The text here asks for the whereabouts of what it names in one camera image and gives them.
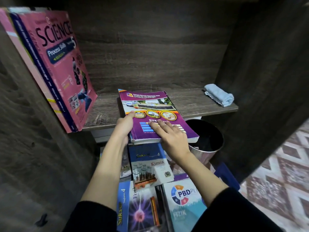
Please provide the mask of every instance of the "tiled floor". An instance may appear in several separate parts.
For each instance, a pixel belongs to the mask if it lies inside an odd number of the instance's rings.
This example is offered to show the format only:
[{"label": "tiled floor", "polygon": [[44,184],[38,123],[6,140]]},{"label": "tiled floor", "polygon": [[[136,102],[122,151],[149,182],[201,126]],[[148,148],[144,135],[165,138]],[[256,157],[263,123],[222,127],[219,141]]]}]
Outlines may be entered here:
[{"label": "tiled floor", "polygon": [[309,231],[309,120],[242,183],[240,192],[283,231]]}]

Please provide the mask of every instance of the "purple book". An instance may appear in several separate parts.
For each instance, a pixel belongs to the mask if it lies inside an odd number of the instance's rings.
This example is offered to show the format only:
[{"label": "purple book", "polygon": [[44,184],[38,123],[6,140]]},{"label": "purple book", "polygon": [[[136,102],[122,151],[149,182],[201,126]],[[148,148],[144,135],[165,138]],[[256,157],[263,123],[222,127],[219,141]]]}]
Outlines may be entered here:
[{"label": "purple book", "polygon": [[187,134],[188,142],[197,142],[199,136],[183,120],[165,91],[154,93],[132,92],[118,89],[126,115],[134,110],[133,129],[131,130],[131,142],[133,144],[145,144],[160,142],[161,138],[151,129],[149,121],[157,123],[169,121],[177,125]]}]

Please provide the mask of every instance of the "folded light blue cloth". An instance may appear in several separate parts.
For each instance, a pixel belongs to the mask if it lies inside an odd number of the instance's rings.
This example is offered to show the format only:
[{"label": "folded light blue cloth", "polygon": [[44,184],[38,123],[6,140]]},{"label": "folded light blue cloth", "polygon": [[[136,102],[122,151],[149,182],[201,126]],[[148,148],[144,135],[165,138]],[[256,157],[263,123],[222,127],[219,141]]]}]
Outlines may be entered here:
[{"label": "folded light blue cloth", "polygon": [[223,107],[231,105],[234,101],[234,96],[232,94],[226,93],[215,84],[205,85],[204,89],[206,90],[206,95]]}]

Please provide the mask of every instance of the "black sleeve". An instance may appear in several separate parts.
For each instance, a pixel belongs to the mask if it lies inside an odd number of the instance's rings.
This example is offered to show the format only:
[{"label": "black sleeve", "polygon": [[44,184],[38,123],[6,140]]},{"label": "black sleeve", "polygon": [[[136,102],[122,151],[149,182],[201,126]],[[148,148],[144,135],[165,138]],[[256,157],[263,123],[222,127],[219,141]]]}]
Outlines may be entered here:
[{"label": "black sleeve", "polygon": [[72,212],[63,232],[116,231],[117,213],[99,203],[79,202]]},{"label": "black sleeve", "polygon": [[279,226],[232,188],[225,189],[213,200],[192,231],[205,231],[205,228],[217,231],[282,232]]}]

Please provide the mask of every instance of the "shelf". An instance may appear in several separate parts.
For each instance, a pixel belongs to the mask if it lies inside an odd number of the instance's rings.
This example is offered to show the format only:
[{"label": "shelf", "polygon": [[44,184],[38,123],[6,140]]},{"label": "shelf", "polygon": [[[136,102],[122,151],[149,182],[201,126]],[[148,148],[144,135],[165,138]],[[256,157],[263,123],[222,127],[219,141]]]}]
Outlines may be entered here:
[{"label": "shelf", "polygon": [[[209,116],[215,114],[236,112],[238,106],[233,103],[222,107],[206,96],[201,88],[166,89],[172,103],[183,118]],[[118,93],[103,93],[98,95],[95,105],[88,115],[84,131],[114,128],[120,117],[117,98]]]}]

